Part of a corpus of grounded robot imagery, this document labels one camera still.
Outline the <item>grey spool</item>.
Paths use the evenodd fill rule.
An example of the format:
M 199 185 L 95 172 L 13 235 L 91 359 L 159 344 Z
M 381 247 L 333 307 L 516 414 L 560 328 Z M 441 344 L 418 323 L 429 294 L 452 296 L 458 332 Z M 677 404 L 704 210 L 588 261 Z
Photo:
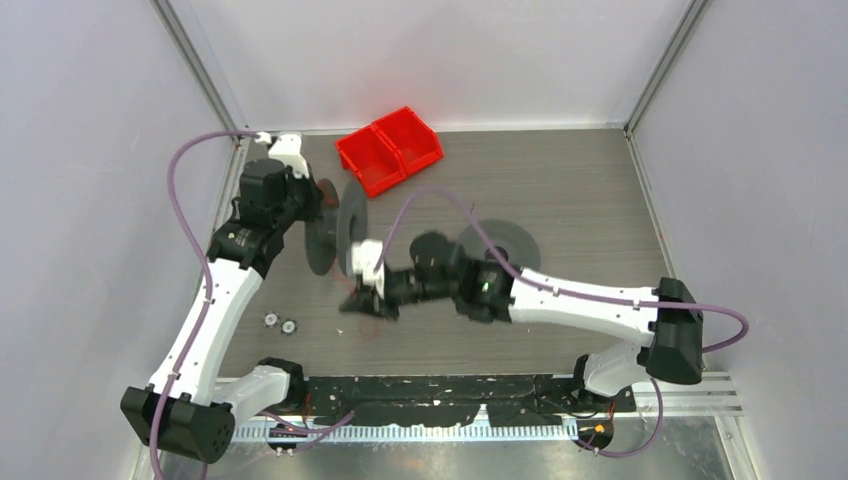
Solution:
M 326 275 L 333 266 L 350 276 L 352 246 L 368 236 L 368 197 L 362 186 L 350 181 L 341 195 L 327 178 L 317 182 L 324 198 L 320 217 L 305 223 L 304 246 L 311 271 Z
M 495 250 L 517 267 L 539 270 L 542 255 L 534 237 L 520 225 L 502 219 L 484 219 L 479 221 L 482 230 L 493 242 Z M 485 242 L 479 237 L 473 226 L 467 226 L 456 238 L 465 253 L 472 258 L 495 261 Z

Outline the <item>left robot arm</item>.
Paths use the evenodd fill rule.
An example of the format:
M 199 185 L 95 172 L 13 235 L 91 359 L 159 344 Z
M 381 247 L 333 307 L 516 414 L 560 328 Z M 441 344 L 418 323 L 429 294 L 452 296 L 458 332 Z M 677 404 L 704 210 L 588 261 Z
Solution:
M 234 212 L 201 253 L 203 280 L 166 359 L 143 388 L 129 387 L 120 409 L 142 443 L 206 464 L 228 449 L 238 426 L 263 410 L 298 412 L 307 398 L 301 365 L 278 358 L 223 388 L 216 381 L 247 305 L 296 222 L 323 219 L 323 185 L 303 160 L 250 161 Z

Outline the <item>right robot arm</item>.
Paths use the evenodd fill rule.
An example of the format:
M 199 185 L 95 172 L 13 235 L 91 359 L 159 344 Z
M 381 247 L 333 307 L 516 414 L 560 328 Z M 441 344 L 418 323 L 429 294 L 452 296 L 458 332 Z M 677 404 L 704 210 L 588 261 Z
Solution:
M 567 281 L 494 256 L 470 256 L 438 231 L 412 242 L 409 268 L 391 269 L 380 260 L 382 250 L 377 240 L 353 244 L 356 286 L 341 312 L 396 320 L 405 305 L 449 299 L 458 314 L 477 322 L 546 323 L 616 337 L 618 344 L 575 364 L 571 397 L 589 411 L 650 378 L 677 385 L 702 380 L 703 315 L 678 280 L 664 277 L 655 288 Z

